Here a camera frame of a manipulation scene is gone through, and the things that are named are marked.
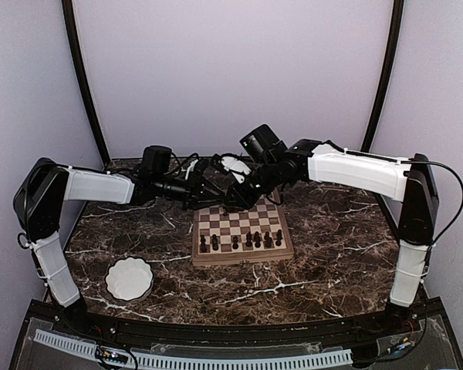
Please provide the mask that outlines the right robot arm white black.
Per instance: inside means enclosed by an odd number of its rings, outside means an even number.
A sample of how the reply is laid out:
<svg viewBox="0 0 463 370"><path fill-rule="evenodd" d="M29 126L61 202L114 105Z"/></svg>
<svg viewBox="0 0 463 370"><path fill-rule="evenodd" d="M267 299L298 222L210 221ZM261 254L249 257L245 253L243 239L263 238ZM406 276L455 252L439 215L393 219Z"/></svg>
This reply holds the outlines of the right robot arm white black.
<svg viewBox="0 0 463 370"><path fill-rule="evenodd" d="M378 327L393 335L408 321L418 286L428 274L431 252L441 237L435 231L439 197L432 173L435 163L424 155L380 156L331 141L301 139L291 147L282 141L261 143L249 135L242 141L255 169L239 156L218 156L218 164L236 181L227 190L225 204L250 209L262 195L298 181L333 183L368 191L401 204L397 239L399 254L389 303Z"/></svg>

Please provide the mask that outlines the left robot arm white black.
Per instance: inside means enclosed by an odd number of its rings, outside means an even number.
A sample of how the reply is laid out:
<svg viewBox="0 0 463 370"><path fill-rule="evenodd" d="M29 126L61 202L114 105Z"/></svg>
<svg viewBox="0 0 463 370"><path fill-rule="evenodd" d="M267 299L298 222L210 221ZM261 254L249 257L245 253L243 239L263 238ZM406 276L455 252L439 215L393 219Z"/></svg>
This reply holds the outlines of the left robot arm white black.
<svg viewBox="0 0 463 370"><path fill-rule="evenodd" d="M83 301L59 239L60 221L70 203L83 203L81 220L146 210L158 200L197 210L220 203L225 193L205 178L206 159L195 159L187 173L170 168L170 160L143 160L133 168L114 171L62 165L39 159L15 196L23 247L30 249L40 278L62 308L64 325L77 336L93 330L93 318L76 305Z"/></svg>

